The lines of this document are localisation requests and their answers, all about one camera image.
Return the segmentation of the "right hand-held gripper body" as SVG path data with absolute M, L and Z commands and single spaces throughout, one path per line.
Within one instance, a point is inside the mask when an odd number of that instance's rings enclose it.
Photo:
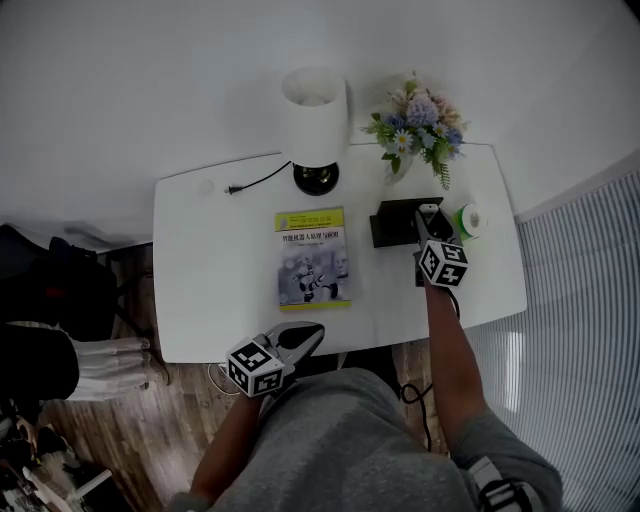
M 415 284 L 458 287 L 469 267 L 469 262 L 461 243 L 427 240 L 420 243 L 420 250 L 413 254 L 415 259 Z

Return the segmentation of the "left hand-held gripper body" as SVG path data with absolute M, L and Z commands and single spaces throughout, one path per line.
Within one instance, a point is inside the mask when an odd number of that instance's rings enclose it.
M 249 398 L 276 395 L 293 382 L 300 341 L 266 334 L 245 338 L 226 355 L 227 375 Z

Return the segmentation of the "dark brown wooden box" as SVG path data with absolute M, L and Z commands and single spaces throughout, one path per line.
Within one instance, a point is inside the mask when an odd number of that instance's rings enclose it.
M 382 201 L 376 214 L 369 217 L 374 248 L 416 244 L 420 241 L 415 212 L 422 205 L 442 203 L 442 197 Z

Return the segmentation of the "person's right forearm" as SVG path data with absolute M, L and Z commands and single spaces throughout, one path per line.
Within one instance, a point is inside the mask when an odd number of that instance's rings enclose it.
M 473 350 L 448 293 L 425 285 L 435 409 L 450 450 L 465 425 L 488 411 Z

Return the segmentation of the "person's left forearm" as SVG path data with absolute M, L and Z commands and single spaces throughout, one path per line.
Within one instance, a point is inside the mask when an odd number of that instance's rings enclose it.
M 244 470 L 255 446 L 262 403 L 262 397 L 237 397 L 196 469 L 192 494 L 214 503 Z

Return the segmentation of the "yellow-green grey book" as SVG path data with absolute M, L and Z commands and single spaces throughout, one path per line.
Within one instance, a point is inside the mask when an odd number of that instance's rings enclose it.
M 279 307 L 283 311 L 351 304 L 344 209 L 278 213 Z

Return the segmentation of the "person's grey shirt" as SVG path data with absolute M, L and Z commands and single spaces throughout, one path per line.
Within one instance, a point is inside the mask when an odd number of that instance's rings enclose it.
M 465 421 L 448 456 L 433 454 L 386 383 L 337 370 L 299 380 L 265 409 L 246 467 L 217 500 L 179 493 L 167 512 L 478 512 L 482 462 L 534 512 L 561 512 L 557 470 L 494 413 Z

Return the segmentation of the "flower bouquet in white vase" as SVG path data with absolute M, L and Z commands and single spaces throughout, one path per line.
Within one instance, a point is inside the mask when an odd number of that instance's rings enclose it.
M 416 161 L 429 166 L 443 190 L 450 188 L 449 163 L 461 155 L 467 123 L 444 96 L 417 74 L 387 94 L 382 110 L 361 129 L 384 150 L 385 181 L 400 181 Z

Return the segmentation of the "white venetian blinds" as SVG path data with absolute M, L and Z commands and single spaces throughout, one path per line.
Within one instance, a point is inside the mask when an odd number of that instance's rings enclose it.
M 527 307 L 467 332 L 487 401 L 567 510 L 640 512 L 640 170 L 517 232 Z

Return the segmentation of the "white shade table lamp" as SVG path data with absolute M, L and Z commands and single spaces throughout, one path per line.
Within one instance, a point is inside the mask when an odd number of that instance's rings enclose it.
M 296 186 L 310 196 L 331 192 L 349 142 L 346 82 L 326 67 L 300 68 L 281 83 L 279 143 Z

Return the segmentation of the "black office chair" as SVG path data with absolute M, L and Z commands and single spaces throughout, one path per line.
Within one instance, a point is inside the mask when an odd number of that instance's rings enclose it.
M 149 338 L 120 306 L 119 299 L 152 273 L 145 271 L 117 283 L 98 255 L 54 237 L 47 249 L 13 227 L 0 226 L 0 323 L 32 321 L 58 326 L 80 342 L 111 337 L 116 319 Z

